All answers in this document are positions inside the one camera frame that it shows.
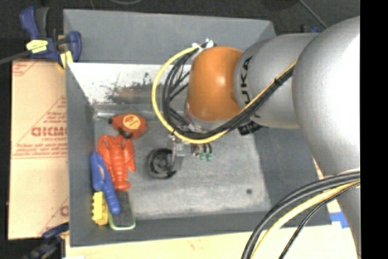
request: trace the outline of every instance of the orange device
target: orange device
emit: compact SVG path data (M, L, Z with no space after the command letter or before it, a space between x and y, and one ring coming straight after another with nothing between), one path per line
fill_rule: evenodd
M103 135L98 140L97 151L109 171L112 183L117 191L125 191L131 184L127 181L128 170L135 173L135 148L131 140L118 135Z
M109 123L124 138L137 138L147 130L147 121L134 113L113 116L109 119Z

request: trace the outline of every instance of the cable bundle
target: cable bundle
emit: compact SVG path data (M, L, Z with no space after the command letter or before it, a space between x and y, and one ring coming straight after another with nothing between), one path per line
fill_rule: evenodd
M293 217L312 207L312 210L299 224L279 257L279 259L284 258L301 229L320 208L340 195L360 186L360 184L360 171L348 172L312 182L288 194L275 204L261 220L260 224L257 225L246 244L241 259L259 258L259 256L256 256L259 248L263 246L274 231L282 227ZM259 239L264 228L273 220L276 220L276 222Z

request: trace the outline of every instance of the yellow cable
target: yellow cable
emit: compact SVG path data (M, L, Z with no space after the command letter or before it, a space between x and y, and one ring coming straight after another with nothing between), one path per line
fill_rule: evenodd
M191 47L191 48L187 48L183 51L180 51L179 53L177 53L176 55L174 55L173 57L171 57L166 63L163 64L163 66L160 68L160 70L158 71L158 73L156 74L155 76L155 80L152 84L152 91L151 91L151 102L152 102L152 107L155 111L155 114L156 116L158 117L158 119L160 120L160 122L163 124L163 126L170 132L170 133L173 133L176 137L180 138L181 140L183 141L187 141L188 143L192 143L192 144L206 144L206 143L210 143L218 138L220 138L221 136L223 136L224 134L226 134L229 130L224 130L220 133L217 133L217 134L214 134L208 138L201 138L201 139L195 139L195 138L189 138L189 137L186 137L178 132L175 131L175 129L166 121L166 119L163 117L162 113L160 112L159 110L159 107L158 107L158 103L156 101L156 88L158 86L158 83L159 83L159 80L160 78L162 77L162 74L165 72L165 70L168 68L169 65L171 65L174 61L176 61L178 58L190 53L190 52L193 52L195 49L197 49L197 46L196 47ZM283 70L277 77L276 79L280 78L281 75L288 71L291 67L293 67L294 65L296 64L296 61L294 61L291 65L288 66L288 68L286 68L285 70ZM268 84L267 87L265 87L259 94L257 94L255 96L254 99L251 100L251 102L248 103L248 105L246 105L239 113L243 112L244 110L246 110L248 107L250 107L264 92L266 92L271 86L272 84L274 83L274 81L276 80L272 80L270 84Z
M159 83L159 80L160 78L162 77L162 74L164 73L164 71L168 68L169 65L171 65L174 61L176 61L178 58L182 57L183 55L185 54L188 54L190 52L193 52L195 49L197 49L197 47L191 47L191 48L187 48L179 53L177 53L176 55L174 55L173 57L171 57L161 68L160 70L158 71L158 73L156 74L156 77L155 77L155 80L152 84L152 91L151 91L151 101L152 101L152 107L155 111L155 114L156 116L158 117L158 119L160 120L160 122L163 124L163 126L171 133L173 133L176 137L180 138L181 140L183 141L187 141L188 143L193 143L193 144L206 144L206 143L209 143L213 140L216 140L217 138L223 136L227 131L223 131L223 132L220 132L220 133L217 133L216 135L214 136L211 136L209 138L204 138L204 139L193 139L193 138L188 138L178 132L176 132L174 130L174 128L166 121L166 119L164 119L163 115L161 114L160 110L159 110L159 107L158 107L158 103L156 102L156 88L158 86L158 83Z
M305 211L306 209L314 206L314 205L317 205L321 202L323 202L324 200L328 199L328 198L332 198L334 195L336 195L338 192L348 188L348 187L351 187L353 186L354 184L357 184L359 183L360 180L358 181L354 181L354 182L351 182L351 183L347 183L347 184L344 184L342 186L338 186L334 189L330 189L328 191L325 191L321 194L318 194L316 195L315 197L301 203L300 205L298 205L297 207L293 208L292 210L290 210L288 213L286 213L285 215L283 215L281 218L279 218L279 220L277 222L275 222L270 228L269 230L263 235L263 237L256 243L256 246L255 248L253 249L253 252L252 252L252 256L251 258L254 258L255 256L257 258L259 258L259 256L257 255L257 251L260 247L263 247L263 245L265 244L265 242L273 235L273 233L281 228L283 225L285 225L288 221L290 221L293 217L299 215L301 212Z

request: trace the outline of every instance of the orange toy lobster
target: orange toy lobster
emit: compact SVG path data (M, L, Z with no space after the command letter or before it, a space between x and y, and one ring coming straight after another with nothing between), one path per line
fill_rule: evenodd
M128 170L135 173L135 148L131 140L122 135L103 135L98 140L97 151L101 154L117 191L125 191L131 184L127 181Z

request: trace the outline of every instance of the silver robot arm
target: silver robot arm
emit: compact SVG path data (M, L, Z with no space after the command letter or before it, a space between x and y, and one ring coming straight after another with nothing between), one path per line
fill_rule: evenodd
M360 167L360 17L322 33L282 35L260 41L235 71L236 100L244 107L297 59L293 76L257 110L252 121L300 128L324 175ZM360 188L338 202L361 257Z

